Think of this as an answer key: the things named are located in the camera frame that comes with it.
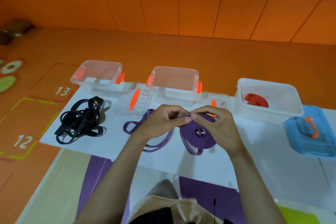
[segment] label sticker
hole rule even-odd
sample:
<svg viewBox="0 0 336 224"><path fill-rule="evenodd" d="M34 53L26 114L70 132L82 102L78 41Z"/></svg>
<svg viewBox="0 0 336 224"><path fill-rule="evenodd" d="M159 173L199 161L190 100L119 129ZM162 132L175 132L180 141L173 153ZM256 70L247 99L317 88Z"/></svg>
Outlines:
<svg viewBox="0 0 336 224"><path fill-rule="evenodd" d="M220 107L221 107L222 109L226 109L226 102L225 102L225 101L221 101L221 103L220 103Z"/></svg>

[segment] orange floor mat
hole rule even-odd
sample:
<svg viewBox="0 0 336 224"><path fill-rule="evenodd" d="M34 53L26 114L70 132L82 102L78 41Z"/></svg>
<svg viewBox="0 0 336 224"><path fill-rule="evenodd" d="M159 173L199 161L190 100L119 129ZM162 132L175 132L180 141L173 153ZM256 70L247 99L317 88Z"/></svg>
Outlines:
<svg viewBox="0 0 336 224"><path fill-rule="evenodd" d="M57 28L0 46L1 221L17 220L56 157L59 148L38 140L78 89L70 77L85 60L122 63L127 82L146 82L159 65L193 68L204 91L230 96L242 77L288 83L303 104L336 109L335 52L333 45Z"/></svg>

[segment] number 13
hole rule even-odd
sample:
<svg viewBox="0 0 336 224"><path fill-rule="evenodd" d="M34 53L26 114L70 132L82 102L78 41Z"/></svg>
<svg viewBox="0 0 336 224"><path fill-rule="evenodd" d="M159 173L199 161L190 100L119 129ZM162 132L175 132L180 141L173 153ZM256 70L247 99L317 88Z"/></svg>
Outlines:
<svg viewBox="0 0 336 224"><path fill-rule="evenodd" d="M59 87L58 91L56 92L55 95L58 95L60 93L60 91L62 90L63 87ZM68 91L70 90L70 88L65 88L65 90L63 91L62 94L60 94L61 96L65 96L66 94L68 94Z"/></svg>

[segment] hand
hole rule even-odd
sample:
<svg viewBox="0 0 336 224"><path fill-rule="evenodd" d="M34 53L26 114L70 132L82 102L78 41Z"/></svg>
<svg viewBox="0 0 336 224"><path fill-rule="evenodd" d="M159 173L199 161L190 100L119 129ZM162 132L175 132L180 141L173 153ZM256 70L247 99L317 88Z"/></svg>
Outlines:
<svg viewBox="0 0 336 224"><path fill-rule="evenodd" d="M214 117L216 121L207 121L196 114L200 112L216 115ZM199 125L206 128L212 135L213 139L215 139L216 143L224 148L229 155L245 150L245 146L240 138L235 121L228 110L207 105L197 108L191 111L191 113L190 117Z"/></svg>
<svg viewBox="0 0 336 224"><path fill-rule="evenodd" d="M162 136L174 127L179 127L191 122L190 117L181 117L190 114L189 111L178 105L160 105L143 124L132 134L144 143L150 139Z"/></svg>

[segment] red object in container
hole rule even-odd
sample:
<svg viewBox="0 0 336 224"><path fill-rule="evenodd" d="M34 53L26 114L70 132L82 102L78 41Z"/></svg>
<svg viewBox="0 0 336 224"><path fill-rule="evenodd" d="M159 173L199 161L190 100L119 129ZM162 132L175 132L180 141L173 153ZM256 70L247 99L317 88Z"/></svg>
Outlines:
<svg viewBox="0 0 336 224"><path fill-rule="evenodd" d="M266 99L264 99L263 97L257 95L257 94L253 94L253 93L249 93L246 95L246 97L244 98L247 102L248 105L256 105L256 106L261 106L261 107L266 107L268 108L268 103L266 101Z"/></svg>

